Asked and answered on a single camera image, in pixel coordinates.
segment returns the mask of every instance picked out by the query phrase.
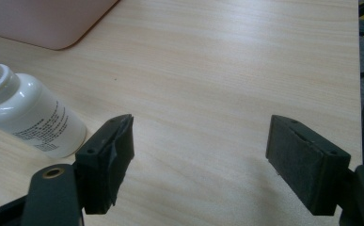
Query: screw hole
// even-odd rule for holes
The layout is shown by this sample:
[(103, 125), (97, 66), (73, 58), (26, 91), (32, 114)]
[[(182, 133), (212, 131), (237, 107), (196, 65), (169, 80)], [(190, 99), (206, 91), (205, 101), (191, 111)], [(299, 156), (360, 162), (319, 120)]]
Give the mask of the screw hole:
[(62, 168), (53, 168), (53, 169), (49, 169), (47, 171), (45, 171), (43, 173), (43, 178), (44, 179), (52, 179), (55, 178), (59, 175), (61, 175), (65, 170)]

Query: pill bottle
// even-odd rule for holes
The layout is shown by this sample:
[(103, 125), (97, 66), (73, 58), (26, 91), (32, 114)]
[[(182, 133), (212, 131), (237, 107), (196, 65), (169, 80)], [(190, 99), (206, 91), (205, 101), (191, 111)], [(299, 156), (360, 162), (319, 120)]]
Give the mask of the pill bottle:
[(74, 153), (86, 127), (37, 78), (0, 64), (0, 129), (53, 158)]

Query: bottle neck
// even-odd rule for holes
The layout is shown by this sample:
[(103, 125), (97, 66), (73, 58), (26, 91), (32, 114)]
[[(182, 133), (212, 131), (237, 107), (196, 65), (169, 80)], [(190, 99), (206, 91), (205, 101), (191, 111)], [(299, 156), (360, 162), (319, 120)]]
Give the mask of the bottle neck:
[(0, 64), (3, 76), (0, 79), (0, 104), (14, 95), (20, 86), (20, 78), (8, 66)]

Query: table surface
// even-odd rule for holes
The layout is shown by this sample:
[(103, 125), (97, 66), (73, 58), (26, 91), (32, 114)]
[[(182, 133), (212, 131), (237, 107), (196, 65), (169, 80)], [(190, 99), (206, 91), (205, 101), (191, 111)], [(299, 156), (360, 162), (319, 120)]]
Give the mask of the table surface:
[[(338, 225), (313, 217), (265, 158), (270, 118), (301, 121), (361, 161), (356, 0), (122, 0), (61, 51), (0, 38), (84, 121), (135, 117), (117, 205), (86, 225)], [(0, 131), (0, 205), (46, 157)]]

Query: white bottle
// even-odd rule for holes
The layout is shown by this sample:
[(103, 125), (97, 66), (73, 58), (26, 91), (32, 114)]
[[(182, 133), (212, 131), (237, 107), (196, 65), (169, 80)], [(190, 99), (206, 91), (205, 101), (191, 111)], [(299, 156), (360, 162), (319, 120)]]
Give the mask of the white bottle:
[(35, 77), (0, 65), (0, 129), (59, 158), (74, 153), (85, 125)]

